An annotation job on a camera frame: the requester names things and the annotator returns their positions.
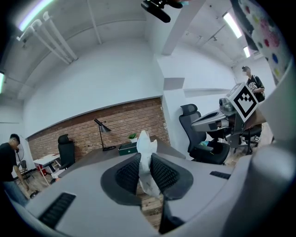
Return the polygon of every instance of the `man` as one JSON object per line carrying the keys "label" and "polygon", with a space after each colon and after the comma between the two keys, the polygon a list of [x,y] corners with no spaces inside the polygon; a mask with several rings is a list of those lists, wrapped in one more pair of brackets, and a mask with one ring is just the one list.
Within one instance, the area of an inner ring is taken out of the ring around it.
{"label": "man", "polygon": [[17,167],[17,161],[15,158],[14,150],[18,150],[19,144],[19,136],[17,134],[12,134],[8,143],[3,143],[2,145],[0,145],[0,181],[3,183],[4,189],[8,196],[22,206],[25,206],[28,202],[28,199],[19,189],[18,185],[14,182],[11,174],[12,169],[14,169],[18,178],[22,181],[25,189],[27,191],[29,190],[29,186],[24,182],[22,174]]}
{"label": "man", "polygon": [[[254,93],[256,99],[258,102],[262,102],[265,100],[265,95],[264,95],[264,86],[259,79],[258,76],[252,75],[251,70],[248,66],[243,66],[242,68],[243,74],[248,76],[248,81],[247,85],[250,87],[251,91]],[[261,133],[254,136],[254,141],[258,142],[261,139]]]}

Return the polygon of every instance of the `white wall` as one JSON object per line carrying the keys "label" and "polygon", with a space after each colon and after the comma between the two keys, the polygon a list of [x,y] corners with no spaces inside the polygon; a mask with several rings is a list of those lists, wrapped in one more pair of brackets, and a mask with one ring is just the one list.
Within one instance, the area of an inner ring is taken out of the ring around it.
{"label": "white wall", "polygon": [[25,136],[99,108],[161,96],[152,60],[144,40],[129,39],[106,42],[55,68],[25,101]]}
{"label": "white wall", "polygon": [[251,69],[251,73],[260,78],[265,87],[265,96],[268,97],[273,92],[276,86],[273,80],[271,69],[266,59],[264,57],[261,57],[257,60],[254,60],[250,57],[236,65],[233,68],[233,72],[235,74],[237,82],[246,82],[248,79],[248,77],[243,75],[242,73],[242,66],[248,66]]}
{"label": "white wall", "polygon": [[24,148],[24,160],[27,161],[28,170],[34,169],[35,165],[31,156],[28,142],[25,140],[23,124],[23,107],[20,103],[11,101],[0,102],[0,144],[7,143],[12,133],[19,135],[20,142]]}
{"label": "white wall", "polygon": [[[192,159],[187,153],[188,136],[179,122],[180,106],[195,104],[202,115],[218,109],[219,99],[235,85],[235,75],[230,67],[183,44],[171,56],[159,56],[158,62],[164,78],[185,78],[183,88],[164,91],[162,106],[171,145]],[[187,97],[184,89],[196,90],[191,93],[195,96]]]}

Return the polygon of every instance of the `fluorescent light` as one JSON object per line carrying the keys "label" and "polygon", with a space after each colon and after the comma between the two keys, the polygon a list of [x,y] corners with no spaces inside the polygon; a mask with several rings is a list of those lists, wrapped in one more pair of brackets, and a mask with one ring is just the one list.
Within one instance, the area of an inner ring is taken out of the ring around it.
{"label": "fluorescent light", "polygon": [[3,84],[4,84],[4,74],[0,73],[0,94],[2,93]]}
{"label": "fluorescent light", "polygon": [[240,31],[238,25],[236,24],[236,22],[233,20],[230,13],[227,13],[223,18],[224,18],[224,20],[226,20],[226,22],[228,23],[230,28],[233,30],[233,32],[235,33],[235,36],[237,38],[241,37],[242,36],[241,31]]}
{"label": "fluorescent light", "polygon": [[249,48],[248,47],[245,47],[244,48],[244,52],[246,54],[246,57],[249,57],[250,56],[250,52],[249,52]]}
{"label": "fluorescent light", "polygon": [[21,31],[24,31],[28,24],[36,17],[36,15],[42,11],[49,3],[51,3],[53,0],[41,0],[25,17],[25,19],[21,22],[19,25],[19,29]]}

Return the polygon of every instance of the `wooden floor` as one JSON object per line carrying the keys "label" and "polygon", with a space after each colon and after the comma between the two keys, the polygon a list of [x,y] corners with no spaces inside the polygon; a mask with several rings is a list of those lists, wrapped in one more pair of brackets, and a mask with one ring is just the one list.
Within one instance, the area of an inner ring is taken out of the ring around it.
{"label": "wooden floor", "polygon": [[[253,152],[256,152],[258,148],[264,145],[270,144],[271,139],[272,139],[271,130],[268,124],[265,123],[263,124],[261,141],[259,143],[259,146],[257,148],[254,148]],[[231,150],[227,160],[225,161],[226,165],[235,166],[237,161],[241,157],[245,156],[245,153],[246,151],[244,149],[238,150],[235,154],[233,154],[233,150]],[[30,198],[30,194],[35,190],[42,192],[44,189],[48,187],[44,178],[41,176],[41,174],[37,170],[32,172],[32,174],[35,178],[33,179],[33,177],[31,176],[28,179],[29,187],[30,187],[29,192],[25,191],[24,187],[20,184],[20,181],[17,180],[17,183],[19,184],[20,189],[28,198]],[[50,183],[50,181],[52,180],[51,176],[46,175],[45,177],[47,181]],[[145,194],[139,183],[137,187],[137,196],[142,200],[142,212],[144,216],[154,228],[159,229],[161,214],[162,214],[163,196],[160,195],[158,198],[154,198]]]}

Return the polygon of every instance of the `desk lamp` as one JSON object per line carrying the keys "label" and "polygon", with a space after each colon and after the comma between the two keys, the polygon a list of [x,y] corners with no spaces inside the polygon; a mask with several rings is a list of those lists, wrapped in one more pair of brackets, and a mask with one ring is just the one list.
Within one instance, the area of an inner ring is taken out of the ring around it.
{"label": "desk lamp", "polygon": [[99,129],[100,129],[100,136],[101,136],[101,141],[102,141],[102,150],[106,151],[106,150],[113,150],[116,148],[116,146],[109,146],[109,147],[105,147],[104,143],[103,143],[103,139],[102,139],[102,133],[101,132],[110,132],[111,130],[109,128],[107,128],[105,125],[103,125],[100,121],[98,121],[97,119],[94,120],[98,125],[99,125]]}

